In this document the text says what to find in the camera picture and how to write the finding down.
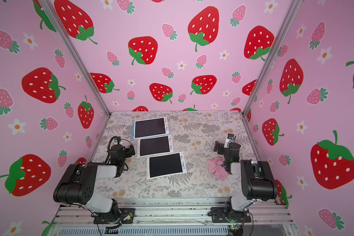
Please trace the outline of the pink fluffy cloth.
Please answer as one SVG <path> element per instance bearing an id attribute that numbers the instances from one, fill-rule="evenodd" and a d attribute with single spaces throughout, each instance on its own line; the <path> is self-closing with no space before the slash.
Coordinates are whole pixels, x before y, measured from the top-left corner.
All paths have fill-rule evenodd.
<path id="1" fill-rule="evenodd" d="M 207 160 L 208 171 L 214 175 L 218 180 L 224 182 L 229 176 L 224 168 L 224 159 L 222 157 L 216 157 Z"/>

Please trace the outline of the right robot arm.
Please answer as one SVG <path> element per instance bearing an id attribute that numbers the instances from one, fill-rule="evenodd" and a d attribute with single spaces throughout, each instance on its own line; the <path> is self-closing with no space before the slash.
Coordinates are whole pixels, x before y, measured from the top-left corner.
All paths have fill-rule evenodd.
<path id="1" fill-rule="evenodd" d="M 240 144 L 215 142 L 214 151 L 223 155 L 221 165 L 213 168 L 221 180 L 229 175 L 241 177 L 241 192 L 232 196 L 226 202 L 225 213 L 245 212 L 251 204 L 257 201 L 274 200 L 277 197 L 277 185 L 270 166 L 265 161 L 240 159 Z"/>

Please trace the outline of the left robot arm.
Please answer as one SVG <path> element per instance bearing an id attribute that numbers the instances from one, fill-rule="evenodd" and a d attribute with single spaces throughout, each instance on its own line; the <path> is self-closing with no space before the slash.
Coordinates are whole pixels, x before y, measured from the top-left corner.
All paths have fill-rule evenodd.
<path id="1" fill-rule="evenodd" d="M 118 222 L 122 212 L 117 201 L 96 192 L 95 182 L 100 179 L 119 178 L 125 170 L 128 170 L 126 159 L 134 155 L 133 145 L 124 147 L 117 144 L 108 149 L 109 164 L 92 162 L 86 165 L 69 165 L 54 190 L 54 201 L 88 209 L 95 214 L 98 223 Z"/>

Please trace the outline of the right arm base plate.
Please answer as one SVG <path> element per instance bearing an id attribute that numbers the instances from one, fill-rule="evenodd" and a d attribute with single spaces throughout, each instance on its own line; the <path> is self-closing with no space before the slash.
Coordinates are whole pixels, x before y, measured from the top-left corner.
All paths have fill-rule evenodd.
<path id="1" fill-rule="evenodd" d="M 235 211 L 232 209 L 225 209 L 224 207 L 212 207 L 207 213 L 213 223 L 251 223 L 251 215 L 249 212 Z"/>

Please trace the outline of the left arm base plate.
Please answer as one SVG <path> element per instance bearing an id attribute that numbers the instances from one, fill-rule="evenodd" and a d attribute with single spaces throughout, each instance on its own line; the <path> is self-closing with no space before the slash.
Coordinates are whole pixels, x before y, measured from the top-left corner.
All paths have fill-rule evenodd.
<path id="1" fill-rule="evenodd" d="M 108 213 L 97 213 L 94 224 L 132 224 L 135 216 L 135 208 L 119 208 Z"/>

